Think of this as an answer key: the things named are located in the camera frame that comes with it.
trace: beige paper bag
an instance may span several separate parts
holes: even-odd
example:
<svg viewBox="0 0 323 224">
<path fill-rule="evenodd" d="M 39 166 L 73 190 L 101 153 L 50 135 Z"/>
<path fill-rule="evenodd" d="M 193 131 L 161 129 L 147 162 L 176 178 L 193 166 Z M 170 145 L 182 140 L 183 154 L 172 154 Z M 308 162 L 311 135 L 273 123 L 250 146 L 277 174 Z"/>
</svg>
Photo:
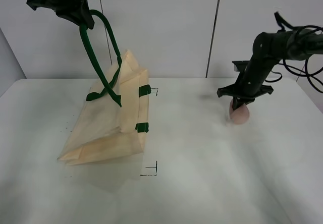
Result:
<svg viewBox="0 0 323 224">
<path fill-rule="evenodd" d="M 105 73 L 110 82 L 118 70 L 114 63 Z M 101 92 L 97 80 L 90 92 Z M 120 107 L 109 94 L 87 101 L 58 160 L 68 165 L 98 162 L 144 151 L 148 132 L 148 70 L 139 66 L 130 51 L 122 57 L 113 91 L 121 96 Z"/>
</svg>

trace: paper bag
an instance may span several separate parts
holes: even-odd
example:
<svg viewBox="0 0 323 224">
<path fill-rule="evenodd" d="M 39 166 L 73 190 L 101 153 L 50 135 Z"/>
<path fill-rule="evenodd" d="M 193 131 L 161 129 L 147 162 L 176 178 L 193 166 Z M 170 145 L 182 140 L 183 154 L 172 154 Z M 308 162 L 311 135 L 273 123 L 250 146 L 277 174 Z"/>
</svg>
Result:
<svg viewBox="0 0 323 224">
<path fill-rule="evenodd" d="M 110 82 L 119 65 L 105 76 Z M 103 90 L 97 80 L 90 92 Z M 113 88 L 121 96 L 121 107 L 109 94 L 87 101 L 59 157 L 68 165 L 98 162 L 144 151 L 148 132 L 148 70 L 138 65 L 127 51 L 122 57 L 119 77 Z"/>
</svg>

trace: green bag handle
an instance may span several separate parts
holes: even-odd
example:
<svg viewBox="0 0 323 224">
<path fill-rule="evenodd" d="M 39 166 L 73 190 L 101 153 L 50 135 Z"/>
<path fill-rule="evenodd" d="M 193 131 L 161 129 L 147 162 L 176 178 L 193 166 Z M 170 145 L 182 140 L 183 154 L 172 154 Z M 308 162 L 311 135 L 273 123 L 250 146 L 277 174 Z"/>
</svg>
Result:
<svg viewBox="0 0 323 224">
<path fill-rule="evenodd" d="M 111 98 L 121 107 L 121 96 L 117 95 L 112 89 L 115 86 L 116 82 L 117 82 L 119 72 L 120 72 L 121 63 L 122 63 L 122 59 L 121 59 L 121 55 L 120 55 L 120 52 L 119 52 L 119 49 L 118 49 L 118 46 L 117 46 L 117 42 L 116 42 L 115 36 L 113 35 L 113 31 L 111 29 L 110 23 L 108 22 L 107 18 L 101 12 L 96 11 L 96 10 L 90 10 L 90 13 L 91 13 L 91 15 L 98 16 L 102 20 L 102 22 L 104 23 L 104 25 L 106 27 L 106 30 L 107 30 L 107 32 L 109 34 L 109 37 L 111 39 L 112 46 L 113 46 L 113 48 L 115 50 L 115 53 L 117 55 L 117 61 L 118 61 L 119 68 L 115 72 L 111 82 L 109 83 L 106 80 L 106 78 L 104 76 L 104 73 L 103 73 L 103 71 L 102 71 L 102 69 L 101 69 L 101 67 L 100 67 L 100 65 L 99 65 L 99 63 L 98 63 L 98 61 L 96 59 L 96 56 L 94 54 L 94 51 L 93 51 L 93 48 L 91 46 L 89 37 L 87 35 L 87 26 L 85 24 L 80 25 L 80 35 L 81 35 L 81 38 L 82 38 L 83 45 L 85 47 L 87 55 L 90 58 L 92 66 L 94 67 L 94 70 L 96 71 L 97 75 L 99 76 L 99 79 L 101 80 L 101 82 L 102 82 L 102 84 L 104 86 L 104 89 L 103 89 L 103 91 L 101 93 L 97 93 L 97 92 L 89 93 L 86 96 L 86 100 L 87 101 L 92 101 L 92 100 L 101 98 L 106 93 L 108 93 L 111 96 Z"/>
</svg>

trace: bag strap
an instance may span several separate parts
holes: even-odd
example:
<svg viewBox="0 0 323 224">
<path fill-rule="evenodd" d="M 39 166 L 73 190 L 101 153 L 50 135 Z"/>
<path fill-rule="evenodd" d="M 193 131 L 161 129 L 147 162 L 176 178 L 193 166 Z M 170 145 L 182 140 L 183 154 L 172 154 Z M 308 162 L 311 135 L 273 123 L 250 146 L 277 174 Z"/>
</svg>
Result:
<svg viewBox="0 0 323 224">
<path fill-rule="evenodd" d="M 92 100 L 101 98 L 106 93 L 108 93 L 111 96 L 111 98 L 121 107 L 121 96 L 117 95 L 112 89 L 117 82 L 117 79 L 118 79 L 118 76 L 120 73 L 121 63 L 122 63 L 122 59 L 121 59 L 121 55 L 120 55 L 120 52 L 119 52 L 119 49 L 117 46 L 117 42 L 116 42 L 115 36 L 113 35 L 112 28 L 111 28 L 110 23 L 108 22 L 107 18 L 101 12 L 99 12 L 97 10 L 90 10 L 90 13 L 91 13 L 91 15 L 98 16 L 102 20 L 102 22 L 104 23 L 106 30 L 109 34 L 109 37 L 111 39 L 112 46 L 113 46 L 115 53 L 117 55 L 117 61 L 118 61 L 119 68 L 117 69 L 111 82 L 109 83 L 104 76 L 104 73 L 103 73 L 103 71 L 96 59 L 95 53 L 94 53 L 93 48 L 91 46 L 89 37 L 87 35 L 88 28 L 85 24 L 80 25 L 80 35 L 82 38 L 83 45 L 85 47 L 87 55 L 90 58 L 90 61 L 92 63 L 94 70 L 96 71 L 97 75 L 99 76 L 99 79 L 101 80 L 101 82 L 104 86 L 104 89 L 101 93 L 97 93 L 97 92 L 89 93 L 86 96 L 86 100 L 92 101 Z"/>
</svg>

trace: white table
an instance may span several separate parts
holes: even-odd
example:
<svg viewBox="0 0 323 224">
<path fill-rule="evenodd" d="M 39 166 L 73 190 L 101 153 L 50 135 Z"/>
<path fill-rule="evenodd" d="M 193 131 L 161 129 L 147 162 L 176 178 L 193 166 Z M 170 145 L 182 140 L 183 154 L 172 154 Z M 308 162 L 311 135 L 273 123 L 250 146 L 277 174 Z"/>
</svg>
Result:
<svg viewBox="0 0 323 224">
<path fill-rule="evenodd" d="M 226 121 L 233 79 L 151 79 L 144 154 L 56 158 L 92 79 L 27 79 L 0 98 L 0 223 L 322 223 L 323 115 L 284 79 Z M 158 161 L 158 174 L 141 177 Z"/>
</svg>

